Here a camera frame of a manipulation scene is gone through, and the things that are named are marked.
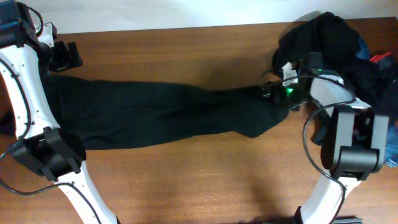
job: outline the wood grain surface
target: wood grain surface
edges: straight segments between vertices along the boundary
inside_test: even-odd
[[[398,58],[396,18],[348,21],[372,53]],[[186,83],[209,90],[255,85],[278,39],[298,23],[61,35],[84,66],[62,75],[114,81]],[[9,108],[2,100],[0,108]],[[305,157],[304,112],[256,139],[230,132],[140,149],[88,151],[91,178],[121,223],[236,223],[292,216],[320,174]],[[3,151],[14,138],[1,136]],[[311,144],[319,162],[319,147]],[[7,158],[1,177],[15,188],[49,183]],[[341,215],[398,223],[398,169],[384,167],[346,200]],[[0,223],[81,223],[60,190],[20,197],[0,189]]]

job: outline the wooden tabletop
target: wooden tabletop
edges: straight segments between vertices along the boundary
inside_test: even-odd
[[[350,20],[372,53],[398,58],[396,18]],[[84,66],[63,75],[89,80],[186,83],[209,90],[255,85],[270,68],[278,39],[297,23],[61,35],[76,41]],[[0,108],[9,106],[4,100]],[[256,139],[230,132],[140,149],[88,151],[91,178],[121,223],[236,223],[289,217],[320,174],[305,157],[306,115],[289,117]],[[1,136],[0,148],[14,142]],[[319,162],[319,147],[311,144]],[[7,158],[1,177],[15,188],[50,184]],[[371,175],[341,215],[365,223],[398,223],[398,169]],[[0,189],[0,223],[81,223],[55,189],[21,197]]]

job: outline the white background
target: white background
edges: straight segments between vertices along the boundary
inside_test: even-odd
[[[306,21],[326,11],[344,19],[398,16],[398,0],[21,1],[59,33]]]

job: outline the robotic arm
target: robotic arm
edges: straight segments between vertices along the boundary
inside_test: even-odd
[[[119,220],[102,201],[86,168],[86,153],[79,137],[60,129],[47,103],[40,81],[49,71],[59,72],[82,65],[75,43],[68,47],[54,42],[57,30],[53,24],[35,25],[25,4],[0,3],[0,72],[6,83],[16,118],[18,142],[8,153],[14,160],[39,176],[54,181],[75,207],[83,223],[117,224]],[[306,101],[319,106],[352,99],[350,92],[323,77],[344,84],[333,71],[321,66],[305,67],[302,75],[311,79],[276,88],[264,88],[267,100],[278,99],[287,109]],[[330,117],[322,146],[322,163],[336,184],[326,176],[319,180],[309,200],[299,207],[297,223],[330,223],[351,190],[380,170],[384,158],[388,117],[376,114],[357,99],[350,105],[326,109]],[[0,180],[11,192],[18,192]]]

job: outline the blue fabric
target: blue fabric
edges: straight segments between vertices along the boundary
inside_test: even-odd
[[[369,47],[366,44],[365,40],[362,37],[360,37],[358,43],[361,50],[358,53],[356,53],[356,57],[363,60],[370,60],[371,53],[369,51]]]
[[[394,124],[388,130],[384,164],[388,167],[398,166],[398,128]]]

